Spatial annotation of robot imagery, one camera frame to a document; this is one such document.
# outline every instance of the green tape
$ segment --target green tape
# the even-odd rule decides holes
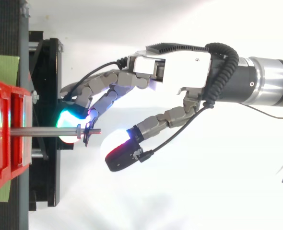
[[[0,81],[8,85],[16,85],[19,57],[0,55]],[[0,188],[0,202],[8,202],[11,181]]]
[[[8,202],[10,190],[11,181],[8,181],[2,188],[0,188],[0,202]]]
[[[19,57],[0,55],[0,81],[16,85]]]

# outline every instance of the black coiled cord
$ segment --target black coiled cord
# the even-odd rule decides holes
[[[127,67],[127,62],[128,62],[128,58],[127,58],[127,57],[124,57],[124,58],[122,58],[122,59],[118,59],[118,60],[116,61],[116,64],[117,64],[118,68],[119,68],[120,70],[122,70],[123,68]]]
[[[221,43],[209,43],[205,47],[209,48],[211,54],[216,53],[227,56],[224,66],[218,72],[204,98],[203,106],[212,109],[238,66],[238,54],[231,47]]]
[[[123,68],[127,67],[127,61],[128,61],[128,58],[127,57],[124,57],[124,58],[121,58],[121,59],[118,59],[117,61],[112,61],[112,62],[108,62],[96,69],[94,69],[93,71],[87,73],[81,80],[79,80],[78,83],[76,83],[73,88],[67,93],[66,96],[64,96],[63,100],[64,101],[71,101],[72,99],[72,94],[73,92],[87,79],[89,78],[91,75],[93,75],[94,73],[96,73],[97,71],[103,69],[104,67],[107,67],[107,66],[110,66],[110,65],[117,65],[118,68],[120,70],[122,70]]]

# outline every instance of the coiled cable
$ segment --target coiled cable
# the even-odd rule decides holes
[[[222,43],[209,43],[205,47],[209,48],[211,54],[216,53],[218,55],[227,56],[225,58],[224,66],[218,72],[217,77],[214,79],[214,82],[206,92],[204,98],[205,102],[203,103],[203,106],[212,109],[224,87],[236,71],[238,66],[238,54],[234,49]]]
[[[124,58],[118,59],[116,61],[116,64],[117,64],[118,68],[120,70],[122,70],[123,68],[127,67],[127,62],[128,62],[128,58],[124,57]]]

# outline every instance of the robotic hand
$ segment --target robotic hand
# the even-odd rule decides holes
[[[157,44],[104,67],[109,64],[117,64],[120,70],[86,75],[61,90],[61,93],[67,92],[66,101],[77,96],[69,111],[79,118],[90,115],[91,127],[114,101],[134,87],[146,89],[162,83],[164,90],[170,93],[186,91],[183,106],[148,117],[127,130],[130,139],[106,156],[106,163],[113,172],[150,158],[202,111],[213,108],[216,101],[283,106],[283,60],[238,57],[236,51],[220,43],[206,47]],[[92,97],[108,88],[90,107]],[[199,109],[201,100],[205,102]],[[144,152],[139,145],[167,127],[180,126],[178,132],[154,150]]]

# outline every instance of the red crate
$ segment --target red crate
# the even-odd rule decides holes
[[[10,127],[32,125],[30,92],[0,82],[0,188],[28,168],[31,138],[10,136]]]

